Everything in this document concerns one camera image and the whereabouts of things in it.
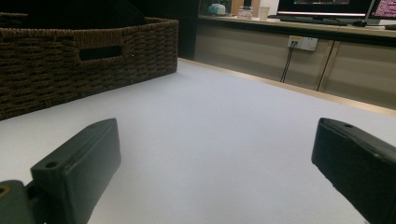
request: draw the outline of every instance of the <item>white tabletop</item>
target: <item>white tabletop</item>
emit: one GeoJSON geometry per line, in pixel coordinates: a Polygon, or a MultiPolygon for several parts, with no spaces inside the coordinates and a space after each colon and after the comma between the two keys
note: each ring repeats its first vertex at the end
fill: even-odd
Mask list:
{"type": "Polygon", "coordinates": [[[363,224],[310,160],[322,117],[396,145],[393,116],[179,61],[175,74],[0,121],[0,180],[27,184],[53,149],[116,118],[122,164],[91,224],[363,224]]]}

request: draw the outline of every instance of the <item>cup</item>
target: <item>cup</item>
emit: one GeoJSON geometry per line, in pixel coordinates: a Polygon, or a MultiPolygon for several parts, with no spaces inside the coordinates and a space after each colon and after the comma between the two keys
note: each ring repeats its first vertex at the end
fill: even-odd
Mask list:
{"type": "Polygon", "coordinates": [[[260,7],[260,11],[259,11],[260,21],[266,21],[269,12],[270,12],[269,7],[260,7]]]}

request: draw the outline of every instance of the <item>keyboard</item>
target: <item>keyboard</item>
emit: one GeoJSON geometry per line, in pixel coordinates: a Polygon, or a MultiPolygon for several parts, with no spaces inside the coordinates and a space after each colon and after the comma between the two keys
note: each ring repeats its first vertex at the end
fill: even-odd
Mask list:
{"type": "Polygon", "coordinates": [[[322,25],[336,25],[336,26],[347,26],[348,25],[348,22],[346,22],[346,21],[329,21],[329,20],[320,21],[320,20],[295,18],[295,17],[281,17],[280,20],[281,21],[289,21],[289,22],[322,24],[322,25]]]}

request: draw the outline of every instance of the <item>black cord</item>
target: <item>black cord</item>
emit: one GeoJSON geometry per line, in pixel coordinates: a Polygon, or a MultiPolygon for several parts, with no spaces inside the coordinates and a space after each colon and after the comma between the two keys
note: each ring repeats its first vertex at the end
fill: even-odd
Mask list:
{"type": "Polygon", "coordinates": [[[289,65],[290,65],[290,60],[291,60],[291,54],[293,53],[294,47],[297,45],[297,42],[292,41],[291,45],[289,47],[289,55],[288,59],[286,60],[286,65],[285,69],[283,70],[282,78],[280,79],[280,82],[285,82],[286,74],[288,73],[289,65]]]}

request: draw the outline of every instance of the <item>beige panel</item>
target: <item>beige panel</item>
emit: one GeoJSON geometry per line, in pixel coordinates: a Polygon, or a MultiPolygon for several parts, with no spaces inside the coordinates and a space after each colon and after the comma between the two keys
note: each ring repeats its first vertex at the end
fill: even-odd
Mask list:
{"type": "MultiPolygon", "coordinates": [[[[231,5],[231,14],[238,15],[238,9],[244,5],[244,0],[233,0],[231,5]]],[[[259,17],[260,0],[252,0],[253,17],[259,17]]]]}
{"type": "MultiPolygon", "coordinates": [[[[288,35],[199,25],[195,61],[279,81],[288,58],[288,35]]],[[[285,83],[316,90],[329,41],[312,51],[296,49],[285,83]]]]}
{"type": "Polygon", "coordinates": [[[324,92],[396,109],[396,49],[341,43],[324,92]]]}

